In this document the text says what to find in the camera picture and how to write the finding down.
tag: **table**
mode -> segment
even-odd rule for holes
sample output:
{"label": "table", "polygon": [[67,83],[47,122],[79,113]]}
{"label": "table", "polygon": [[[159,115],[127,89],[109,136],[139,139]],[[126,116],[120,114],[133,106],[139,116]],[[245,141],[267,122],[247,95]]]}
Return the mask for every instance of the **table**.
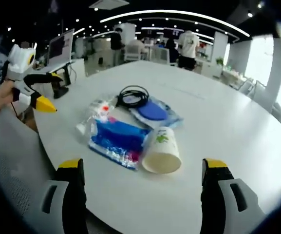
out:
{"label": "table", "polygon": [[[184,117],[175,131],[182,167],[169,175],[130,171],[92,152],[75,125],[102,93],[127,85],[147,88]],[[177,67],[138,61],[69,86],[53,100],[56,114],[35,111],[37,128],[53,166],[84,159],[86,207],[123,234],[199,233],[202,159],[223,160],[259,197],[265,213],[281,201],[281,124],[241,93]]]}

